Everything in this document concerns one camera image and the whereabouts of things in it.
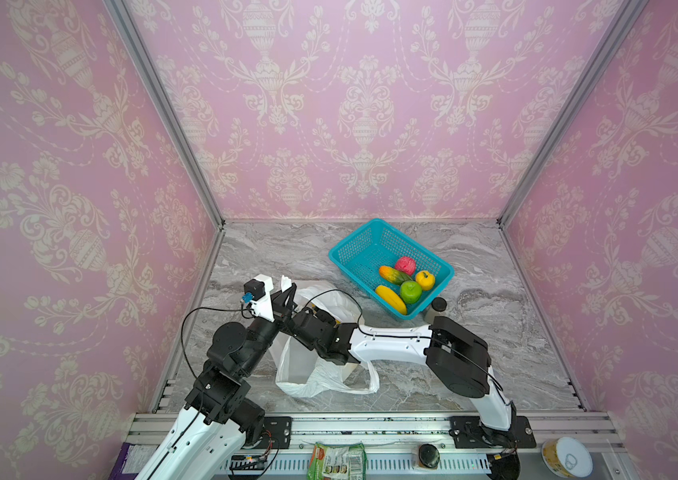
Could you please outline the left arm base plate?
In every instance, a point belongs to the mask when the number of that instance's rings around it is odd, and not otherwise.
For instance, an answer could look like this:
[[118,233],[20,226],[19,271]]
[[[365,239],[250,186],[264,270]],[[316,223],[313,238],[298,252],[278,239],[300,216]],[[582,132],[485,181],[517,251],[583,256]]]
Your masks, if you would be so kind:
[[228,424],[233,430],[244,435],[243,449],[267,448],[285,449],[291,445],[293,432],[292,416],[266,416],[258,422],[244,422],[239,425],[234,420]]

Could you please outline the teal plastic basket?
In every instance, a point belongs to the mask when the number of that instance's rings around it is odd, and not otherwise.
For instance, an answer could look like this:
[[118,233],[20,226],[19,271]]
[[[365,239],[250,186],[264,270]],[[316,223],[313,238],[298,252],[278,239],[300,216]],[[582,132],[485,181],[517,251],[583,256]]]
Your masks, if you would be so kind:
[[[380,286],[401,296],[401,286],[380,273],[382,267],[394,269],[402,258],[415,264],[415,273],[426,271],[434,277],[431,289],[401,312],[377,293]],[[373,219],[341,240],[329,252],[330,260],[372,299],[400,321],[409,321],[425,311],[455,275],[454,268],[438,255],[411,239],[382,219]]]

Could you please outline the yellow fruit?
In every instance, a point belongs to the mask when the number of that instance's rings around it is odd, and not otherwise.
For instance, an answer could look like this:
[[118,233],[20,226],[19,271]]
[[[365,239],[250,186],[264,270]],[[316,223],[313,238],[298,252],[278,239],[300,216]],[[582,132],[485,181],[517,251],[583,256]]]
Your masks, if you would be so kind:
[[436,285],[437,277],[427,270],[419,271],[415,276],[415,281],[423,291],[431,291]]

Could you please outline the green fruit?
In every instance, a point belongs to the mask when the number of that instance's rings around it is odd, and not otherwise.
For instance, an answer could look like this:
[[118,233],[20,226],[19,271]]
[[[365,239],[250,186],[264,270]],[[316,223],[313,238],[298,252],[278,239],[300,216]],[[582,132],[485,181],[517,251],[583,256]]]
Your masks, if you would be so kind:
[[400,298],[407,304],[416,304],[423,294],[421,285],[414,281],[405,281],[400,285]]

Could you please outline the orange green mango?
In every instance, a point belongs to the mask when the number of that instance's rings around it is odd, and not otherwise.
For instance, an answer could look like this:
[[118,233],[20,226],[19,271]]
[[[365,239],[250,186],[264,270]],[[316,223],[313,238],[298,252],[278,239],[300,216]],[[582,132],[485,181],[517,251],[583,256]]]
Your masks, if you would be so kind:
[[394,285],[402,285],[412,281],[412,277],[407,273],[386,265],[379,268],[379,275],[382,279]]

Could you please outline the pink dragon fruit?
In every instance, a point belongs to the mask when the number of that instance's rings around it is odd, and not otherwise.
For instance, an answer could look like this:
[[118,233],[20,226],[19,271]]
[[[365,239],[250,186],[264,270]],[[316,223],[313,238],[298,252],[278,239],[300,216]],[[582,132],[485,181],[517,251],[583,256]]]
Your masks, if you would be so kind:
[[417,263],[413,258],[409,256],[403,256],[400,257],[395,263],[395,269],[413,277],[417,271]]

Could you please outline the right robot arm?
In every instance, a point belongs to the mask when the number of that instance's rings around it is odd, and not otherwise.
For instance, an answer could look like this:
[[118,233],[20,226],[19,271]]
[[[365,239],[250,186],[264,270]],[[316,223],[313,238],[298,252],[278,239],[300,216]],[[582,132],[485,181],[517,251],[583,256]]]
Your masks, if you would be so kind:
[[424,365],[451,392],[472,401],[483,428],[508,432],[513,426],[516,411],[494,375],[487,343],[446,316],[415,328],[373,328],[340,323],[323,309],[306,307],[286,318],[283,332],[337,365]]

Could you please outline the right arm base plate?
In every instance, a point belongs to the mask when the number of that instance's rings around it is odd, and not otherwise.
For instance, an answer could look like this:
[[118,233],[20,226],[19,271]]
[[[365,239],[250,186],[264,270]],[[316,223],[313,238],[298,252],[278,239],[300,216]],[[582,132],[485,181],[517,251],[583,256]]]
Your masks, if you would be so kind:
[[501,431],[483,426],[478,416],[452,416],[449,435],[457,449],[533,449],[537,440],[527,417],[514,417],[510,429]]

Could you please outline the yellow banana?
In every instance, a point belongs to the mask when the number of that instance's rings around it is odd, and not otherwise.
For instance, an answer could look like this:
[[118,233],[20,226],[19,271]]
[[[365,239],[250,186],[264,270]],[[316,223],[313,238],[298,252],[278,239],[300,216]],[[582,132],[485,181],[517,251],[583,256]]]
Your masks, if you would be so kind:
[[384,302],[386,302],[398,314],[402,316],[406,316],[408,314],[407,304],[394,290],[387,286],[379,285],[375,289],[375,292]]

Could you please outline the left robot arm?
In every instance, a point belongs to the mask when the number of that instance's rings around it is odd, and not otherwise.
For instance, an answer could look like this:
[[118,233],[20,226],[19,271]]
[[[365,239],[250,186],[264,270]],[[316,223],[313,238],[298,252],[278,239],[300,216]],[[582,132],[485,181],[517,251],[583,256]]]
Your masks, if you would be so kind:
[[290,446],[288,426],[266,429],[264,409],[247,398],[247,378],[293,318],[296,291],[289,279],[277,292],[262,278],[245,284],[242,310],[253,314],[251,324],[234,321],[216,331],[183,410],[139,479],[212,479],[245,446],[266,453]]

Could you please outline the white plastic bag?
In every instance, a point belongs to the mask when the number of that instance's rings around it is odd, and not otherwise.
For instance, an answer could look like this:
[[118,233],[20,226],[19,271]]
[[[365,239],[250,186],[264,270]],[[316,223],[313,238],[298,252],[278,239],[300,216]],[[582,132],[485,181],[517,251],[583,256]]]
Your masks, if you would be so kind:
[[[311,301],[341,323],[365,323],[361,308],[348,294],[338,292],[334,284],[325,280],[297,280],[295,283],[295,301],[299,307]],[[277,367],[276,385],[294,398],[312,398],[327,391],[370,395],[380,388],[379,374],[373,364],[333,364],[284,333],[278,334],[270,354]]]

